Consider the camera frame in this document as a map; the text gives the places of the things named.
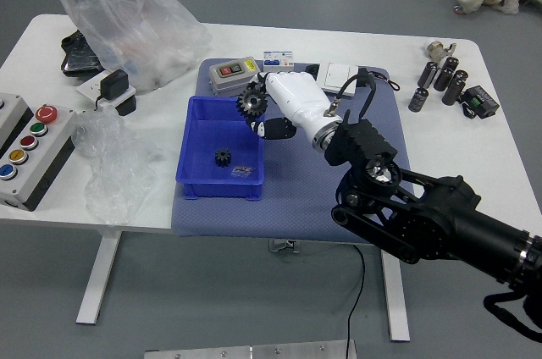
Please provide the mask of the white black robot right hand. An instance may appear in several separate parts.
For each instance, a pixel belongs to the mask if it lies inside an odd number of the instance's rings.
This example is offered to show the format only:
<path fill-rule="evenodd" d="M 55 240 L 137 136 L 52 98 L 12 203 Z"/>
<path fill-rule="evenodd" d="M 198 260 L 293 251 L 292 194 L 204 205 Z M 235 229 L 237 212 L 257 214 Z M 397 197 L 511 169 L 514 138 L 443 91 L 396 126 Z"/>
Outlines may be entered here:
<path fill-rule="evenodd" d="M 306 72 L 259 73 L 237 97 L 246 123 L 265 140 L 289 139 L 302 128 L 312 147 L 324 152 L 342 122 L 340 98 L 329 100 Z"/>

